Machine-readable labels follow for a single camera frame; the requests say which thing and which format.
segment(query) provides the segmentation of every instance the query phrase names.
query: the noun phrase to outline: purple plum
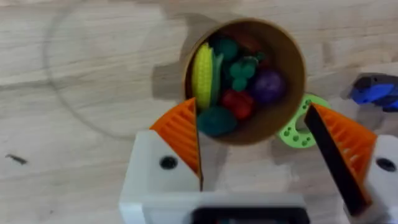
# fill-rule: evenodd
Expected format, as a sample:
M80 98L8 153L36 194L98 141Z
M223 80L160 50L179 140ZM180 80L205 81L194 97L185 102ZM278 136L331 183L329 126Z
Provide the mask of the purple plum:
M260 70L253 79L249 93L260 104L273 103L285 93L286 83L275 70Z

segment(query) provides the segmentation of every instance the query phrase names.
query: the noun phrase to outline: toy tomato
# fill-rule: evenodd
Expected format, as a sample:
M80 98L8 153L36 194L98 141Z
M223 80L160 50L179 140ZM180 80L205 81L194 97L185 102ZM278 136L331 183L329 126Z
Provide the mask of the toy tomato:
M232 111L236 119L242 120L252 114L254 100L246 91L227 90L221 97L221 104Z

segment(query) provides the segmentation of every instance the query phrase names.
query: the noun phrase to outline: wood grain surface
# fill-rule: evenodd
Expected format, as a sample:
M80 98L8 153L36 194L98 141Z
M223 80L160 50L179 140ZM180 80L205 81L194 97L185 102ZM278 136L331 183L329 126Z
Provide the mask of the wood grain surface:
M134 134L182 100L181 69L209 28L278 23L307 90L377 133L395 114L346 97L361 72L398 74L396 0L0 0L0 223L122 223ZM348 223L316 147L227 147L201 136L206 190L298 192L313 223ZM7 154L28 161L21 166Z

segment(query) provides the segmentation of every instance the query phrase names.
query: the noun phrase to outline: blue object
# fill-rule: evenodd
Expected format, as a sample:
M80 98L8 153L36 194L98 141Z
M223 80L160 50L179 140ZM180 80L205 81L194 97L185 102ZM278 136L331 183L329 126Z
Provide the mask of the blue object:
M398 77L382 73L365 73L351 90L351 98L362 105L373 103L385 112L398 111Z

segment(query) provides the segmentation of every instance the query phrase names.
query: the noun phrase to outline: green plastic ring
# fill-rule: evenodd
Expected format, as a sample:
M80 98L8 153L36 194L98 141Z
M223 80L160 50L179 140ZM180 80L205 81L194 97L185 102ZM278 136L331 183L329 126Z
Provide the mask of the green plastic ring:
M308 148L316 144L311 132L301 133L296 129L297 120L299 117L301 117L301 115L307 112L310 103L316 103L330 108L329 103L319 96L305 94L300 107L294 114L293 118L282 128L278 134L286 145L294 148Z

